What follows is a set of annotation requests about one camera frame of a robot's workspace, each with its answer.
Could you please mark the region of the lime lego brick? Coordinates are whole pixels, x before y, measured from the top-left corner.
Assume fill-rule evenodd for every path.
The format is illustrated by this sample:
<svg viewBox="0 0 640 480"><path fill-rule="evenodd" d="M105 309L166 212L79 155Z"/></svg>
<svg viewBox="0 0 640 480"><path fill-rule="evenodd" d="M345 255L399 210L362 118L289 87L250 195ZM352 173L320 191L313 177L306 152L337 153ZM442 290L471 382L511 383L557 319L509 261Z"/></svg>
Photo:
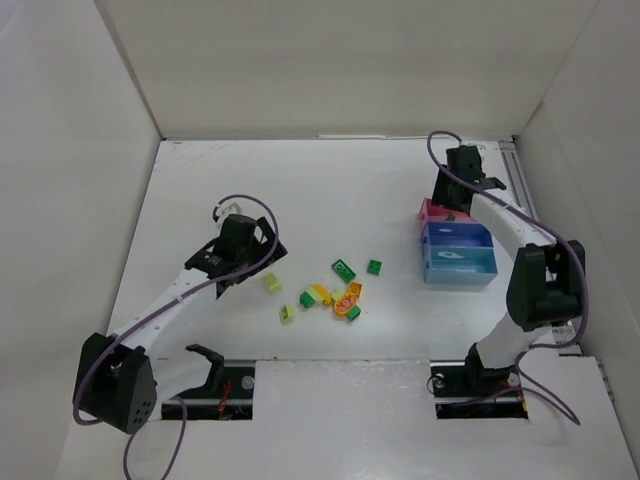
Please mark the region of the lime lego brick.
<svg viewBox="0 0 640 480"><path fill-rule="evenodd" d="M263 277L263 282L265 288L268 290L270 294L276 294L282 290L282 284L279 278L273 273L270 272Z"/></svg>
<svg viewBox="0 0 640 480"><path fill-rule="evenodd" d="M286 304L279 311L280 322L282 324L289 324L294 320L295 315L295 307L292 304Z"/></svg>

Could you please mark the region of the green printed lego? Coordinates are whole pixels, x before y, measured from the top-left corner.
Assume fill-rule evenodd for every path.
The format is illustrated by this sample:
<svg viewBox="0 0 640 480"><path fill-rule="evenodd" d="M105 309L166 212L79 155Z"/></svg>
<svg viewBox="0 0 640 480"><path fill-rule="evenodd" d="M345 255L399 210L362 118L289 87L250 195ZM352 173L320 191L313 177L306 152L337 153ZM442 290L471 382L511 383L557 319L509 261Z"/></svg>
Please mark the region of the green printed lego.
<svg viewBox="0 0 640 480"><path fill-rule="evenodd" d="M345 283L350 283L356 278L356 273L341 259L332 263L331 269Z"/></svg>

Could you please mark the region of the green square lego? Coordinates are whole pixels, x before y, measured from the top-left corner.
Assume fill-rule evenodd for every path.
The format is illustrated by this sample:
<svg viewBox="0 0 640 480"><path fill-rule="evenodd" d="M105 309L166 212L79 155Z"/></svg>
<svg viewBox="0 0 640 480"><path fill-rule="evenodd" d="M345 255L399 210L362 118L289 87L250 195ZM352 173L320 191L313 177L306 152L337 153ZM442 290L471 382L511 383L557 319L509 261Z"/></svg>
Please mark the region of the green square lego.
<svg viewBox="0 0 640 480"><path fill-rule="evenodd" d="M382 262L376 259L371 259L367 265L367 273L374 276L379 276L382 270Z"/></svg>

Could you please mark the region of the orange lego brick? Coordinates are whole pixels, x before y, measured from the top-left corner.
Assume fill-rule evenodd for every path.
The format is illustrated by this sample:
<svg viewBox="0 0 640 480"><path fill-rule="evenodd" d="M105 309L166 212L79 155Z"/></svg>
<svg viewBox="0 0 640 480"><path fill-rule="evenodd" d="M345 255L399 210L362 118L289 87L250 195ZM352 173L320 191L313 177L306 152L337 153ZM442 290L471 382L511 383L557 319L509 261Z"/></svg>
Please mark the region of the orange lego brick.
<svg viewBox="0 0 640 480"><path fill-rule="evenodd" d="M355 297L356 299L359 299L361 296L361 292L362 292L362 284L356 281L352 281L349 283L348 285L348 289L347 289L347 293L350 296Z"/></svg>

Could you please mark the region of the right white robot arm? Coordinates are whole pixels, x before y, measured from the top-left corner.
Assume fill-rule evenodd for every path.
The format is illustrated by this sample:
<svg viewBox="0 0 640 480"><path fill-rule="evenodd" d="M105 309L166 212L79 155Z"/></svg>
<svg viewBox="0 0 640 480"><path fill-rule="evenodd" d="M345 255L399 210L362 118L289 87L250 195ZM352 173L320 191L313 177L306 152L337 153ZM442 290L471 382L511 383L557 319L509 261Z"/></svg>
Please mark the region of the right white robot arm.
<svg viewBox="0 0 640 480"><path fill-rule="evenodd" d="M576 334L583 335L590 313L586 253L580 242L561 238L512 204L505 185L484 173L476 146L448 149L438 169L434 204L481 223L513 261L506 313L470 347L460 375L467 396L494 395L553 327L578 320Z"/></svg>

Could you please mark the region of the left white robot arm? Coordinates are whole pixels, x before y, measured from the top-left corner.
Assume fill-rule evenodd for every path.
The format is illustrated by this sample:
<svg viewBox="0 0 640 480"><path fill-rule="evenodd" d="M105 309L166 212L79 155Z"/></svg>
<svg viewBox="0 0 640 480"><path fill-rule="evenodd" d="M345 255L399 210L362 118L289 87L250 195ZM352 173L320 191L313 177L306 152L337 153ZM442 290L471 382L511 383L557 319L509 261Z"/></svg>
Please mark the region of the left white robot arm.
<svg viewBox="0 0 640 480"><path fill-rule="evenodd" d="M158 404L183 393L215 392L224 358L192 338L190 305L199 293L219 299L286 253L266 217L229 215L219 235L185 262L140 318L84 342L73 393L75 420L134 434Z"/></svg>

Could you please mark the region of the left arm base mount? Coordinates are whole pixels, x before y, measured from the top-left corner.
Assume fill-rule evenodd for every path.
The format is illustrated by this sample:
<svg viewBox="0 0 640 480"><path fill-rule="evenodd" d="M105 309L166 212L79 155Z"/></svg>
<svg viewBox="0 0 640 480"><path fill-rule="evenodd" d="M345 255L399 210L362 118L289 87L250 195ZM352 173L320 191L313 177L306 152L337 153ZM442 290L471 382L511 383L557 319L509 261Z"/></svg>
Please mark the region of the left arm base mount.
<svg viewBox="0 0 640 480"><path fill-rule="evenodd" d="M256 363L227 360L223 355L191 344L175 358L160 361L157 406L161 420L235 421L253 417Z"/></svg>

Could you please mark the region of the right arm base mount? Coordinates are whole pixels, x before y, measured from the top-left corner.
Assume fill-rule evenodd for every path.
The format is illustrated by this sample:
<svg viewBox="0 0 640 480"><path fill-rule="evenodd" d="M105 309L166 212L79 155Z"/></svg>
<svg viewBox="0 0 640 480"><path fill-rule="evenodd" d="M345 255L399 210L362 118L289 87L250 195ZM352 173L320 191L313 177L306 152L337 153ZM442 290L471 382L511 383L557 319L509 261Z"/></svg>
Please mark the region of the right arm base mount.
<svg viewBox="0 0 640 480"><path fill-rule="evenodd" d="M439 420L528 418L514 368L486 369L476 345L464 360L432 360L427 387Z"/></svg>

